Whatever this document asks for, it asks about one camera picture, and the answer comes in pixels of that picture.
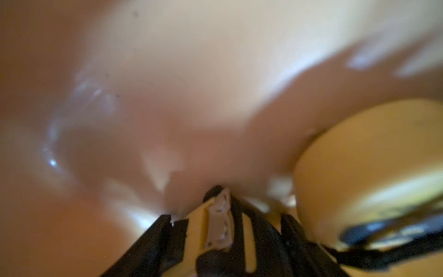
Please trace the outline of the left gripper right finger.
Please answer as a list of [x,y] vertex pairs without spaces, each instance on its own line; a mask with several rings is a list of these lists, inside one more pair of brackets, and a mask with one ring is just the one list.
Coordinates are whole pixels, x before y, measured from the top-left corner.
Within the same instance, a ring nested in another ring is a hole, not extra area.
[[307,240],[303,227],[289,214],[280,217],[281,236],[295,277],[349,277],[317,244]]

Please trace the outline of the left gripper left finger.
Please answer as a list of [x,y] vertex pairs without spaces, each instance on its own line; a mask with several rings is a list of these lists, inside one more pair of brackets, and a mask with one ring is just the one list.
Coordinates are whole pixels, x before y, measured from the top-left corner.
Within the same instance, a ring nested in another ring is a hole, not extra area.
[[102,277],[159,277],[183,261],[189,221],[161,215]]

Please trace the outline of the yellow black 3m tape measure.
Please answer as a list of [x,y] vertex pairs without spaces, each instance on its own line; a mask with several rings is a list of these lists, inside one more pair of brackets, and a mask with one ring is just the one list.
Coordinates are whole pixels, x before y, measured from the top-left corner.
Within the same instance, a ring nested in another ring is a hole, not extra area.
[[251,205],[217,185],[173,223],[162,277],[291,277],[279,231]]

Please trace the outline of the round yellow tape measure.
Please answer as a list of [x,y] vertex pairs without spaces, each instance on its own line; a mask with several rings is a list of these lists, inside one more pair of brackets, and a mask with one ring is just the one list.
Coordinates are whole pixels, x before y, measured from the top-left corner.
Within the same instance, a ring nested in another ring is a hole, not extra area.
[[346,249],[443,195],[443,104],[410,99],[358,113],[323,133],[293,171],[309,236]]

